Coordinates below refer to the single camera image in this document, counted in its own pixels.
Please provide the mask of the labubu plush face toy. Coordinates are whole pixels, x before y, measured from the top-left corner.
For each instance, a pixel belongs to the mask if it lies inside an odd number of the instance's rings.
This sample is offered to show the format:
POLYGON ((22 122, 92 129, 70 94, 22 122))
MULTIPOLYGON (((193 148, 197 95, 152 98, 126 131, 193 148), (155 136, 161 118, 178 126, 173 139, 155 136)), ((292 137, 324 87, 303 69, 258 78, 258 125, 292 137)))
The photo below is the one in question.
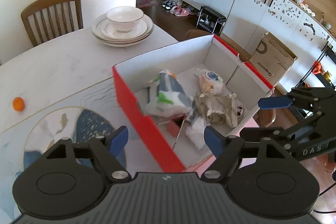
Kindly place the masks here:
POLYGON ((237 117, 238 124, 242 121, 245 116, 246 108, 244 105, 236 105, 235 115, 237 117))

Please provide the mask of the clear bubble plastic bag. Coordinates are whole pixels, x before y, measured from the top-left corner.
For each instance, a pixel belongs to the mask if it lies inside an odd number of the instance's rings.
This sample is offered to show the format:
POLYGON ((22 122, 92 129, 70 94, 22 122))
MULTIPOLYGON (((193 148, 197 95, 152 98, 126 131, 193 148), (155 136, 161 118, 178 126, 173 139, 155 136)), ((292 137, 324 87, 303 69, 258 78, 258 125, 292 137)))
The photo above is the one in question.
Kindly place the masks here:
POLYGON ((197 149, 205 146, 204 131, 207 122, 202 118, 196 118, 186 129, 186 135, 197 149))

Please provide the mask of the silver foil wrapper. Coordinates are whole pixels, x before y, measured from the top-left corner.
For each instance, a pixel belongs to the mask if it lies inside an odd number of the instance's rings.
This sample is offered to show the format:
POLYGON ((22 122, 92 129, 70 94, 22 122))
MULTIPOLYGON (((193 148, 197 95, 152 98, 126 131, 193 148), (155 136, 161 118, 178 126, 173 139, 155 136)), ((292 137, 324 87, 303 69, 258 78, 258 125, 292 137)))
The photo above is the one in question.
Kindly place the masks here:
POLYGON ((197 114, 203 117, 208 124, 227 124, 230 128, 238 126, 235 115, 236 105, 239 105, 235 93, 208 94, 196 93, 194 96, 194 106, 197 114))

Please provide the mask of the blueberry pastry clear packet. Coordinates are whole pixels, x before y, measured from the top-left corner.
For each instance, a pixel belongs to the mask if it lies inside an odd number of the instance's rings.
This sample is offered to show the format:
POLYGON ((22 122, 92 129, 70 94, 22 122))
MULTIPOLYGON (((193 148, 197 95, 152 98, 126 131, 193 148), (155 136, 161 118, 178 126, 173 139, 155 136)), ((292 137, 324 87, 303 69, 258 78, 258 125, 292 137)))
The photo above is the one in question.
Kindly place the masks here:
POLYGON ((223 79, 217 73, 208 69, 197 69, 194 76, 202 93, 219 94, 223 90, 223 79))

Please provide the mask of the white blue green snack bag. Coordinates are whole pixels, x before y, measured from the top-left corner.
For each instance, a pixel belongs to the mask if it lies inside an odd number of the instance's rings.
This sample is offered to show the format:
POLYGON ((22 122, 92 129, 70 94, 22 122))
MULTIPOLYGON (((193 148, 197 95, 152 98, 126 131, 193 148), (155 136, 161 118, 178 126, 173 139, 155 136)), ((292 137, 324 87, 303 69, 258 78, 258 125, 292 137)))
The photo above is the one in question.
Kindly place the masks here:
POLYGON ((192 110, 192 98, 185 93, 172 71, 160 71, 147 83, 146 91, 145 111, 150 115, 169 118, 192 110))

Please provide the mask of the orange tangerine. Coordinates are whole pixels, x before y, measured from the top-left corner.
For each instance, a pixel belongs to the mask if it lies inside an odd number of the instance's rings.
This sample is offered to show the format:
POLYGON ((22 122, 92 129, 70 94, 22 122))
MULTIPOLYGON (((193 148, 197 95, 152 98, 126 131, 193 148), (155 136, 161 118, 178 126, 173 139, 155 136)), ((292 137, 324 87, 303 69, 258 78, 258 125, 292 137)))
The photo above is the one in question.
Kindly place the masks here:
POLYGON ((25 102, 21 97, 16 97, 13 99, 13 109, 18 112, 21 112, 25 109, 25 102))

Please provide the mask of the red binder clip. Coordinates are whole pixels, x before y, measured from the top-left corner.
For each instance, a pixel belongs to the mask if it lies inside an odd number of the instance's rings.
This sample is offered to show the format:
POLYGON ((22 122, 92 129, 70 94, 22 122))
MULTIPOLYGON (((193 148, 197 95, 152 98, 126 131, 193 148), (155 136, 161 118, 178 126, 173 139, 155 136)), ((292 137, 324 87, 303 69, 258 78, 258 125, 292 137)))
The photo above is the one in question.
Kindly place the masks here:
POLYGON ((182 132, 183 125, 185 124, 186 118, 187 118, 186 114, 176 115, 171 117, 169 120, 157 124, 158 127, 165 126, 166 131, 172 137, 174 137, 174 142, 173 145, 171 146, 172 149, 175 149, 179 136, 182 132))

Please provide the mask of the red cardboard box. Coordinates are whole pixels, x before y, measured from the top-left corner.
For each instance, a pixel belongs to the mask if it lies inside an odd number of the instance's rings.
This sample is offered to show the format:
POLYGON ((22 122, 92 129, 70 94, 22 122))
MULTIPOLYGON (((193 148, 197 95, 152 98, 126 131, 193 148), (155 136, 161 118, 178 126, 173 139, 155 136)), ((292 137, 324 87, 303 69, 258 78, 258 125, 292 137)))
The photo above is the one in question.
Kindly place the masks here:
POLYGON ((117 102, 127 116, 126 168, 194 172, 212 155, 204 129, 234 135, 273 86, 216 35, 153 50, 112 68, 117 102))

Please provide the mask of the brown cardboard box on floor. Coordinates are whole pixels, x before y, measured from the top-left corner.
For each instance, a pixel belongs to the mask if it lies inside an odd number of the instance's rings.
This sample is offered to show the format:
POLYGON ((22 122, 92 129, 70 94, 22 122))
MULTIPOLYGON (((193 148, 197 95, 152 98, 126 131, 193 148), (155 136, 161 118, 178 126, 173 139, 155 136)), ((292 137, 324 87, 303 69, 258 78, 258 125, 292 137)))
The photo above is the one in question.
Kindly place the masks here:
POLYGON ((251 56, 250 63, 272 86, 276 86, 296 60, 297 56, 285 44, 267 32, 251 56))

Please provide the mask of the black shoe rack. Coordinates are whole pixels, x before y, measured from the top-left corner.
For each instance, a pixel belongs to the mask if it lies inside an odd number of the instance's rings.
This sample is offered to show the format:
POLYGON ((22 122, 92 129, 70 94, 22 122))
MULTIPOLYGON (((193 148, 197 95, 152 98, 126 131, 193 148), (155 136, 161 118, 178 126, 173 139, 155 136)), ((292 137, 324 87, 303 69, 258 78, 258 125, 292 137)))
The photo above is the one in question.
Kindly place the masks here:
POLYGON ((220 36, 226 21, 227 17, 212 7, 201 6, 197 28, 220 36))

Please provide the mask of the wooden chair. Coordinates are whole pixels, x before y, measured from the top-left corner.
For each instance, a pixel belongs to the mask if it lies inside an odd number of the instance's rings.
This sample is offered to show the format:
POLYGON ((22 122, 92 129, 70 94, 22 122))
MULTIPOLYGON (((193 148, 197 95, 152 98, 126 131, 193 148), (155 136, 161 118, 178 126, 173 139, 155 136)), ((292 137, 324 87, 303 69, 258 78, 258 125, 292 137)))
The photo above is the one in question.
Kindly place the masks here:
POLYGON ((193 39, 193 38, 198 38, 198 37, 202 37, 202 36, 209 36, 209 35, 212 35, 212 33, 207 32, 207 31, 203 31, 203 30, 199 30, 199 29, 189 30, 189 31, 187 31, 186 39, 190 40, 190 39, 193 39))
POLYGON ((37 0, 21 20, 34 47, 84 27, 81 0, 37 0))

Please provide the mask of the stacked white plates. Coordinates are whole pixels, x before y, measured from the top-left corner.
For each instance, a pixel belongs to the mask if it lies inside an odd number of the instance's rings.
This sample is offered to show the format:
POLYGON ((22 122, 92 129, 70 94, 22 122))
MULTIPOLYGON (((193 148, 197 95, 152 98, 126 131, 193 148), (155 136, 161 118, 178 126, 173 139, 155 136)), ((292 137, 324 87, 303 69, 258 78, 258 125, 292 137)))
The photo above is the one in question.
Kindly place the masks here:
POLYGON ((107 19, 106 14, 97 17, 92 23, 92 33, 103 44, 111 47, 131 47, 148 38, 154 31, 154 23, 144 15, 139 24, 129 32, 120 32, 107 19))

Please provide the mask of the white bowl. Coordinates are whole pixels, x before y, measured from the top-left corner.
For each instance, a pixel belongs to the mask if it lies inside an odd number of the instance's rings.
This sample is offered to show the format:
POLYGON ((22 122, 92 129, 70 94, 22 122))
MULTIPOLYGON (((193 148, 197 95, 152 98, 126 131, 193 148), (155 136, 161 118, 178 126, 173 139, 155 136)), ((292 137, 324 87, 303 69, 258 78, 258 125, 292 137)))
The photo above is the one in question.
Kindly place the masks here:
POLYGON ((144 13, 141 9, 132 6, 120 6, 109 10, 106 18, 120 32, 130 32, 143 18, 144 13))

